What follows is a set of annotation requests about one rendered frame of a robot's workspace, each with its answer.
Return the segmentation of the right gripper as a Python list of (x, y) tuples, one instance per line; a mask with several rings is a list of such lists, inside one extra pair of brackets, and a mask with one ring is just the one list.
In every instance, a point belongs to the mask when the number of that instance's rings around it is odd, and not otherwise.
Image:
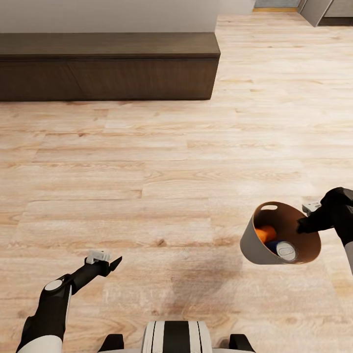
[(303, 232), (308, 234), (334, 228), (333, 223), (329, 223), (325, 220), (322, 220), (318, 216), (317, 211), (314, 211), (309, 217), (298, 219), (298, 223), (300, 224), (297, 229), (298, 234), (301, 234)]

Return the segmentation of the trash can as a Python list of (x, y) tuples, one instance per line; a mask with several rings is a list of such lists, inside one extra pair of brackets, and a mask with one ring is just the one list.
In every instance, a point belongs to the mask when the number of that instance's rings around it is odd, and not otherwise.
[[(264, 206), (277, 206), (277, 209), (262, 209)], [(257, 265), (309, 264), (314, 262), (322, 251), (322, 240), (319, 231), (297, 233), (298, 219), (307, 217), (295, 207), (277, 201), (260, 204), (241, 238), (240, 248), (243, 255)], [(275, 241), (285, 241), (297, 250), (297, 258), (288, 261), (270, 251), (258, 237), (255, 228), (268, 225), (275, 228)]]

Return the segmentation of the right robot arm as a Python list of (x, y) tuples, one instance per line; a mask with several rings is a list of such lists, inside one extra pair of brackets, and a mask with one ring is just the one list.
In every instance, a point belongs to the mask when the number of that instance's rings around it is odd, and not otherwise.
[(297, 233), (313, 233), (335, 228), (344, 245), (353, 275), (353, 190), (338, 187), (322, 200), (303, 204), (307, 217), (298, 219)]

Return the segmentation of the can of soda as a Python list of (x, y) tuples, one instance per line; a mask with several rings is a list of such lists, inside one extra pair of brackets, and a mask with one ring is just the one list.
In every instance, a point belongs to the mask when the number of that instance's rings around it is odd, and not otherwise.
[(259, 228), (255, 228), (255, 230), (258, 237), (260, 238), (260, 240), (263, 242), (265, 246), (267, 246), (267, 243), (270, 241), (276, 242), (275, 240), (277, 238), (277, 232), (274, 227), (264, 225)]
[(285, 241), (268, 242), (267, 248), (274, 254), (288, 261), (294, 261), (297, 258), (296, 248)]

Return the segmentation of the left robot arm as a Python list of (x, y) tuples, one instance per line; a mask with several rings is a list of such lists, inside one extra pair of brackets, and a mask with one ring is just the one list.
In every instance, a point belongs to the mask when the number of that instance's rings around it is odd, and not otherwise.
[(109, 264), (111, 259), (110, 253), (90, 250), (76, 272), (48, 283), (41, 292), (36, 314), (25, 321), (16, 353), (62, 353), (71, 296), (98, 275), (109, 275), (122, 261), (120, 257)]

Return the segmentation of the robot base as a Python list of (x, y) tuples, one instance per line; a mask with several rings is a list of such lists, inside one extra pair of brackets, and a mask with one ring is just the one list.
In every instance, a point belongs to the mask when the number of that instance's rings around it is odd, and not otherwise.
[[(141, 353), (141, 348), (124, 349), (123, 334), (109, 334), (98, 353)], [(255, 353), (244, 334), (231, 334), (229, 349), (212, 348), (212, 353)]]

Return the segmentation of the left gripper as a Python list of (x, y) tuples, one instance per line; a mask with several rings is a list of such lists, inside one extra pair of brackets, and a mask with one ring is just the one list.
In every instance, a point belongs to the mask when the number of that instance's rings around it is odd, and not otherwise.
[(114, 262), (110, 263), (107, 261), (99, 261), (94, 264), (86, 263), (86, 258), (84, 259), (84, 265), (79, 268), (86, 275), (86, 284), (88, 284), (91, 280), (93, 280), (98, 275), (106, 277), (110, 272), (114, 271), (117, 266), (122, 261), (122, 257), (118, 258)]

